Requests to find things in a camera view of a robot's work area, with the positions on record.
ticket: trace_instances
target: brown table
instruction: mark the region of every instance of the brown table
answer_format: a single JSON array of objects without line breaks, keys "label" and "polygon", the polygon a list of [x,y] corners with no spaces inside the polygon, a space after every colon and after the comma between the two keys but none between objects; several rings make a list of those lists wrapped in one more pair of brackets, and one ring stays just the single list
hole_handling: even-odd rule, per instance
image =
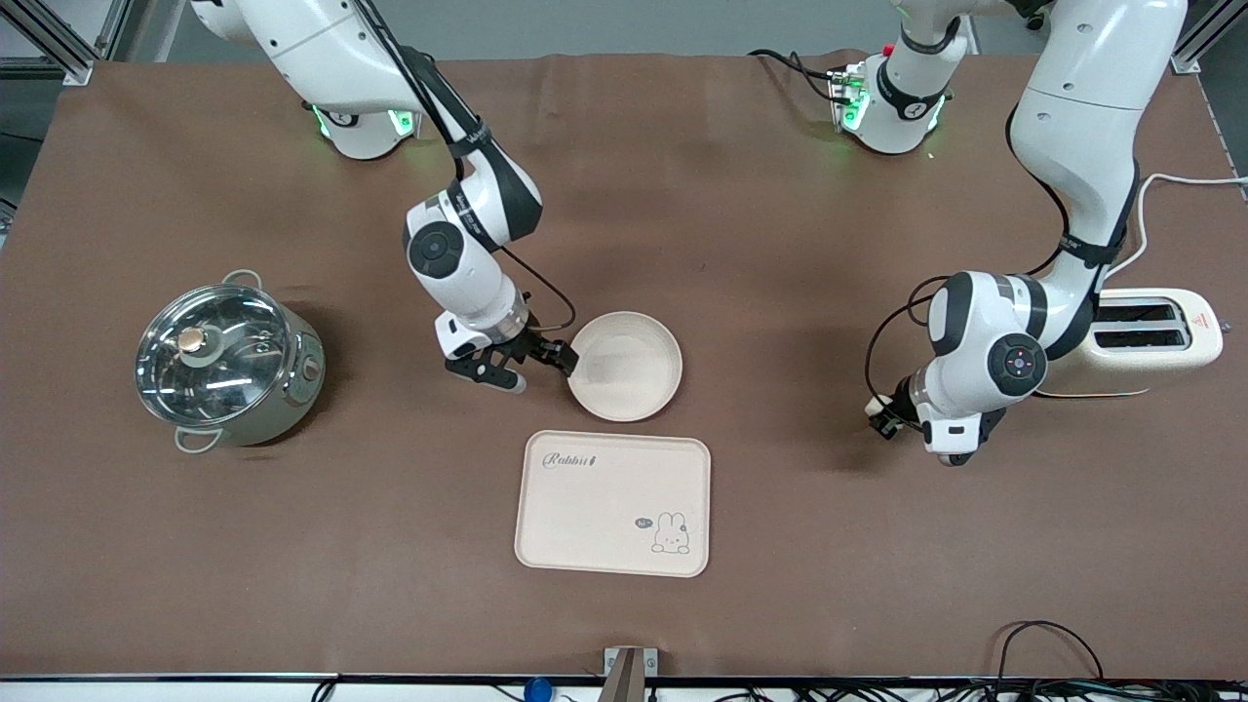
[{"label": "brown table", "polygon": [[[567,673],[644,643],[679,675],[987,673],[1003,627],[1047,617],[1113,676],[1243,676],[1238,334],[1151,396],[1025,402],[962,470],[865,426],[864,346],[915,282],[1026,269],[1057,240],[1002,137],[1031,65],[968,59],[942,126],[884,157],[754,59],[447,64],[542,186],[515,250],[583,320],[639,310],[680,340],[679,395],[634,426],[549,368],[518,397],[442,370],[399,246],[451,175],[438,141],[352,162],[270,66],[100,65],[61,97],[0,254],[0,671]],[[1197,79],[1164,80],[1139,159],[1226,176]],[[1241,195],[1159,184],[1148,215],[1114,282],[1248,322]],[[319,330],[328,385],[285,441],[181,456],[135,396],[139,335],[241,266]],[[929,357],[921,330],[890,330],[879,382]],[[544,428],[705,441],[706,571],[517,562],[522,448]],[[1011,670],[1087,673],[1042,633]]]}]

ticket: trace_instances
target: pot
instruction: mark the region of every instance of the pot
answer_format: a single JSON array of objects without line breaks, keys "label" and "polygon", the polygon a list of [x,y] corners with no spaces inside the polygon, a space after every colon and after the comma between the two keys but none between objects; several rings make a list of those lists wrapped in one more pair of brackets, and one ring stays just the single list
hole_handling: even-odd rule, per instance
[{"label": "pot", "polygon": [[[237,282],[245,277],[256,285]],[[180,451],[276,438],[321,392],[321,339],[262,285],[255,271],[233,271],[221,285],[171,302],[144,332],[135,361],[139,398],[175,426]]]}]

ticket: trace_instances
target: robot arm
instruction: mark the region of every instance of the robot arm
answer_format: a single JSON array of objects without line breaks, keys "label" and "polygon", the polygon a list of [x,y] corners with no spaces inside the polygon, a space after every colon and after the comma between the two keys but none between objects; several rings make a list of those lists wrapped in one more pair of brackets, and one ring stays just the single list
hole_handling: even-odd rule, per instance
[{"label": "robot arm", "polygon": [[[368,0],[192,0],[223,39],[258,44],[282,77],[313,105],[334,146],[356,159],[384,155],[409,134],[396,112],[429,117],[457,161],[457,177],[412,207],[403,247],[421,285],[446,310],[434,324],[452,372],[520,392],[507,368],[525,357],[575,368],[577,355],[534,329],[527,296],[492,254],[532,234],[542,217],[537,185],[489,127],[419,51],[399,46]],[[462,160],[472,172],[461,177]]]},{"label": "robot arm", "polygon": [[1136,194],[1136,127],[1178,37],[1184,0],[1061,0],[1052,36],[1018,106],[1010,144],[1018,162],[1070,202],[1052,272],[960,272],[936,292],[929,339],[936,358],[902,380],[872,426],[924,433],[929,451],[961,465],[1010,405],[1045,380],[1047,361],[1085,337]]}]

